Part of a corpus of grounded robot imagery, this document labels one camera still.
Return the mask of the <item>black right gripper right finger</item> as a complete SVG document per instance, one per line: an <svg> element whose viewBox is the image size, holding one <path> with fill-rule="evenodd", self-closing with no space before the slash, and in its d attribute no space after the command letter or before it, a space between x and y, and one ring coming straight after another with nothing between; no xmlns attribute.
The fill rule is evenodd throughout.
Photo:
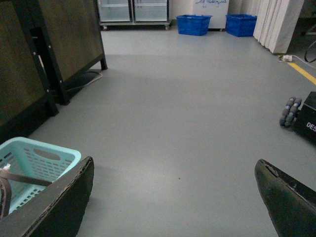
<svg viewBox="0 0 316 237"><path fill-rule="evenodd" d="M279 237L316 235L316 192L264 159L254 169L260 196Z"/></svg>

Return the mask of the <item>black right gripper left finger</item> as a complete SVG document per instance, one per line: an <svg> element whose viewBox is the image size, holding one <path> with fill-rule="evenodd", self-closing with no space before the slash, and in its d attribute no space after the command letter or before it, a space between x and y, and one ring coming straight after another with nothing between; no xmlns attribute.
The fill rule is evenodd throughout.
<svg viewBox="0 0 316 237"><path fill-rule="evenodd" d="M2 237L75 237L89 202L94 161L86 157L0 222Z"/></svg>

